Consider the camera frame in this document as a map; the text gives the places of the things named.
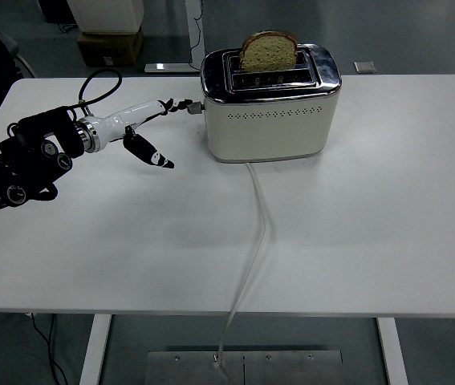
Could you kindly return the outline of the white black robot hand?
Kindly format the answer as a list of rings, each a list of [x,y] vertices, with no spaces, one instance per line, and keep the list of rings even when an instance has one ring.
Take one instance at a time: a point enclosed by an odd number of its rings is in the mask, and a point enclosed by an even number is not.
[[[94,139],[95,150],[101,151],[110,142],[121,140],[124,148],[144,163],[160,168],[174,168],[174,163],[143,136],[137,134],[136,129],[158,116],[185,110],[192,103],[191,99],[182,101],[170,99],[167,102],[153,100],[126,108],[105,118],[94,118],[91,125],[97,134],[97,138]]]

